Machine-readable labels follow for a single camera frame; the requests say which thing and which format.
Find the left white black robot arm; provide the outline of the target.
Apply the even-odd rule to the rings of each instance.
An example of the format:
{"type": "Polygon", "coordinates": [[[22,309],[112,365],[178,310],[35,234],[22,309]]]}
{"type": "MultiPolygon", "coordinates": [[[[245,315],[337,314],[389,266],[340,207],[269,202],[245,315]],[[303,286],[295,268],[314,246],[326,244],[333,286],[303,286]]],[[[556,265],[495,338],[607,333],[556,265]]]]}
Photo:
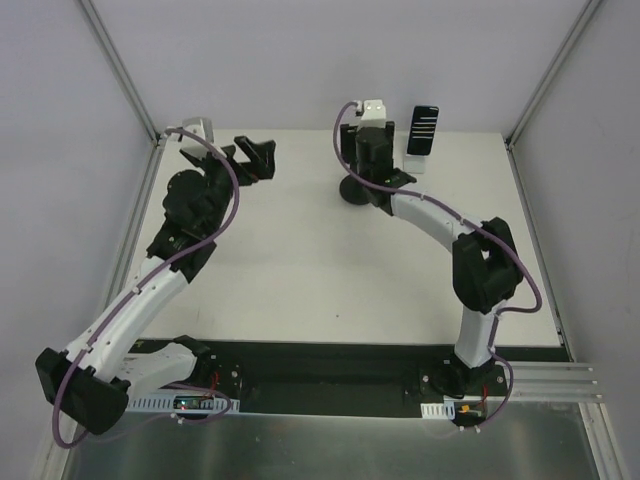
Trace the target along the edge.
{"type": "Polygon", "coordinates": [[[157,389],[184,383],[210,393],[215,384],[219,368],[211,350],[187,335],[150,354],[129,351],[209,261],[217,238],[235,219],[240,188],[273,178],[276,143],[237,136],[218,148],[184,129],[174,133],[204,151],[180,151],[191,166],[168,181],[164,220],[138,271],[89,328],[63,350],[46,348],[36,359],[44,396],[53,407],[55,434],[62,415],[85,434],[102,435],[130,402],[157,389]]]}

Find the black round stand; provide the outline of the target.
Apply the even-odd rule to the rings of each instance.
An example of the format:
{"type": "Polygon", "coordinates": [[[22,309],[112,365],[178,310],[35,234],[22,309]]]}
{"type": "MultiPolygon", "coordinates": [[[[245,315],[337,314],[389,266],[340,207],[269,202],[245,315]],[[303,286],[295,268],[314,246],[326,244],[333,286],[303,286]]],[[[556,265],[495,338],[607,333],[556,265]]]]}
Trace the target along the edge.
{"type": "Polygon", "coordinates": [[[367,180],[355,175],[346,175],[339,184],[341,198],[350,205],[364,206],[370,203],[367,180]]]}

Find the blue edged black phone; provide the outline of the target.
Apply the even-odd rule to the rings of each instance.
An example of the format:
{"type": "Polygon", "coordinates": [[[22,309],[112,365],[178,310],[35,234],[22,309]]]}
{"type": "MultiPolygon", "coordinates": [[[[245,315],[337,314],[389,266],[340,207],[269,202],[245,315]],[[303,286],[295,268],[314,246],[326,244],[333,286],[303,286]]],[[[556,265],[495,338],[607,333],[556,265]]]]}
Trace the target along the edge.
{"type": "Polygon", "coordinates": [[[439,108],[417,105],[412,112],[406,153],[412,156],[428,156],[431,153],[436,132],[439,108]]]}

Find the white phone stand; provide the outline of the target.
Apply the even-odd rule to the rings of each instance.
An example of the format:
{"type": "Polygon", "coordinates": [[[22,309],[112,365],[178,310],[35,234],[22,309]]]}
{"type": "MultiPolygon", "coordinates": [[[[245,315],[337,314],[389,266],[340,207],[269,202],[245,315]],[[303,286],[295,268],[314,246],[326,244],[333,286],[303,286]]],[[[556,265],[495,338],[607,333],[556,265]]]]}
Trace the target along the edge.
{"type": "Polygon", "coordinates": [[[426,170],[426,157],[421,155],[403,155],[403,170],[410,174],[424,174],[426,170]]]}

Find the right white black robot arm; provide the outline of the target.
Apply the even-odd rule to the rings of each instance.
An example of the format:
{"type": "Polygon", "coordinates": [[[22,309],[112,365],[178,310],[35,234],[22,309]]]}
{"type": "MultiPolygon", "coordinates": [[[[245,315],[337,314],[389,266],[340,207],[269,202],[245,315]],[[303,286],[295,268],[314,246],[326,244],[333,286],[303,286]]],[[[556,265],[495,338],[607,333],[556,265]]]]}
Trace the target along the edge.
{"type": "Polygon", "coordinates": [[[454,398],[481,388],[495,364],[497,315],[523,280],[508,224],[479,225],[439,200],[411,190],[416,179],[393,163],[394,123],[357,127],[336,123],[334,146],[366,202],[434,239],[452,260],[452,284],[463,305],[458,339],[447,364],[429,374],[430,386],[454,398]]]}

